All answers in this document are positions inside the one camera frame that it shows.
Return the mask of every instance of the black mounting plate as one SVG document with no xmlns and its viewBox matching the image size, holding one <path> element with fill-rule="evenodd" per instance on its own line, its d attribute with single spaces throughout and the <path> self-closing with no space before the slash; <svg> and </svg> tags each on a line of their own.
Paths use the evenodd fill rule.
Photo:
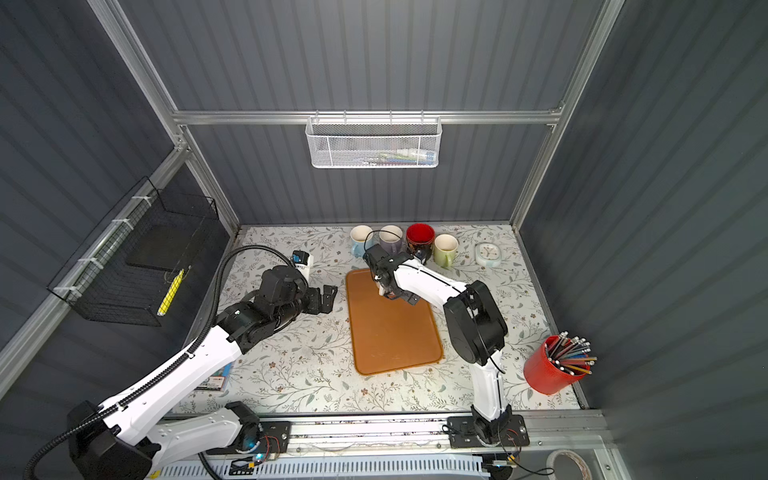
<svg viewBox="0 0 768 480">
<path fill-rule="evenodd" d="M 461 434 L 449 434 L 451 440 L 452 449 L 471 449 L 487 447 L 483 445 L 475 435 L 475 420 L 471 415 L 461 417 L 448 417 L 448 426 L 452 427 Z M 515 435 L 512 432 L 508 432 L 508 429 L 517 432 Z M 525 428 L 525 420 L 520 415 L 512 415 L 509 417 L 509 422 L 500 431 L 502 437 L 502 445 L 509 447 L 511 450 L 516 447 L 525 447 L 531 444 L 531 439 L 528 437 L 528 429 Z"/>
<path fill-rule="evenodd" d="M 280 453 L 288 451 L 288 441 L 290 440 L 290 422 L 261 422 L 261 428 L 264 430 L 264 435 L 275 437 L 280 442 Z M 270 447 L 270 453 L 274 453 L 275 444 L 272 442 Z M 233 445 L 224 447 L 223 449 L 211 449 L 207 450 L 208 455 L 232 455 L 237 454 L 237 450 Z"/>
</svg>

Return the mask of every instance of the pencil holder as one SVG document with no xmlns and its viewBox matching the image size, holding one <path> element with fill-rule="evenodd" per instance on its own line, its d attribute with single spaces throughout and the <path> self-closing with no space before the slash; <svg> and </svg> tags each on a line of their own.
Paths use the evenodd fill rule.
<svg viewBox="0 0 768 480">
<path fill-rule="evenodd" d="M 544 393 L 545 395 L 554 395 L 570 384 L 583 379 L 584 376 L 587 375 L 586 373 L 582 373 L 581 375 L 571 375 L 552 365 L 547 358 L 545 346 L 554 346 L 554 343 L 557 341 L 557 335 L 547 338 L 544 343 L 533 352 L 533 355 L 531 355 L 531 358 L 525 362 L 525 366 L 523 367 L 525 381 L 528 382 L 533 390 L 536 390 L 539 393 Z"/>
</svg>

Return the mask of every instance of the mug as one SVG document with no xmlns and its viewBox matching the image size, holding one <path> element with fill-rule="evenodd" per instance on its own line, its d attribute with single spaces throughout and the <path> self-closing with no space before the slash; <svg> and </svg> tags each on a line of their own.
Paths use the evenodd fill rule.
<svg viewBox="0 0 768 480">
<path fill-rule="evenodd" d="M 448 235 L 447 233 L 438 235 L 435 238 L 433 251 L 435 253 L 435 263 L 438 266 L 451 268 L 458 252 L 458 240 L 453 235 Z"/>
<path fill-rule="evenodd" d="M 432 256 L 435 230 L 426 223 L 414 223 L 406 230 L 408 251 L 423 264 Z"/>
<path fill-rule="evenodd" d="M 387 225 L 379 232 L 379 243 L 390 255 L 400 253 L 402 248 L 402 229 L 397 225 Z"/>
<path fill-rule="evenodd" d="M 373 228 L 368 225 L 358 225 L 349 232 L 349 236 L 352 237 L 353 257 L 361 258 L 366 249 L 373 245 L 373 235 L 370 235 L 371 232 L 373 232 Z"/>
</svg>

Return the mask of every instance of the gray wall panel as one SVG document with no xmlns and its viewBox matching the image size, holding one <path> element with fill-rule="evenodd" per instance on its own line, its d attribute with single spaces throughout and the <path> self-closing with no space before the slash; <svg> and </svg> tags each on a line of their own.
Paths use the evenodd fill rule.
<svg viewBox="0 0 768 480">
<path fill-rule="evenodd" d="M 0 4 L 0 346 L 172 147 L 87 2 Z M 185 167 L 167 188 L 200 194 Z M 216 234 L 223 249 L 227 234 Z M 202 293 L 210 282 L 190 280 Z M 150 328 L 70 312 L 0 400 L 0 477 L 20 478 L 73 406 L 124 389 L 177 351 L 192 319 L 171 317 Z M 38 474 L 81 478 L 65 447 Z"/>
<path fill-rule="evenodd" d="M 447 125 L 429 169 L 312 167 L 304 128 L 191 127 L 243 223 L 503 220 L 544 125 Z"/>
<path fill-rule="evenodd" d="M 186 110 L 558 106 L 598 0 L 124 2 Z"/>
<path fill-rule="evenodd" d="M 171 143 L 86 2 L 0 5 L 5 345 L 91 230 Z"/>
<path fill-rule="evenodd" d="M 584 391 L 640 478 L 763 472 L 767 15 L 628 2 L 523 224 L 555 321 L 601 358 Z"/>
</svg>

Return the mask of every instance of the table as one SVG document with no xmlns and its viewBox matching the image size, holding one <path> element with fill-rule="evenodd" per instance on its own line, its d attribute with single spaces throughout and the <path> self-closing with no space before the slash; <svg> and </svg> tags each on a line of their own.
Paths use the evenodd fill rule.
<svg viewBox="0 0 768 480">
<path fill-rule="evenodd" d="M 333 312 L 301 315 L 282 332 L 262 341 L 238 359 L 225 391 L 195 390 L 175 408 L 176 413 L 212 412 L 241 400 L 254 412 L 444 412 L 468 410 L 472 382 L 466 362 L 451 347 L 442 309 L 432 308 L 444 358 L 430 365 L 361 376 L 355 370 L 349 335 L 345 275 L 366 268 L 351 254 L 351 227 L 248 227 L 238 245 L 261 243 L 290 255 L 309 251 L 315 257 L 310 286 L 339 286 Z M 523 364 L 550 334 L 520 249 L 509 225 L 435 225 L 437 234 L 458 238 L 459 252 L 450 270 L 427 263 L 450 278 L 490 288 L 504 316 L 505 338 L 501 368 L 504 391 L 514 410 L 578 409 L 573 389 L 545 396 L 531 389 Z M 502 249 L 501 266 L 485 268 L 474 261 L 477 243 L 493 242 Z M 220 310 L 260 285 L 260 273 L 279 260 L 261 250 L 241 253 L 220 295 Z"/>
</svg>

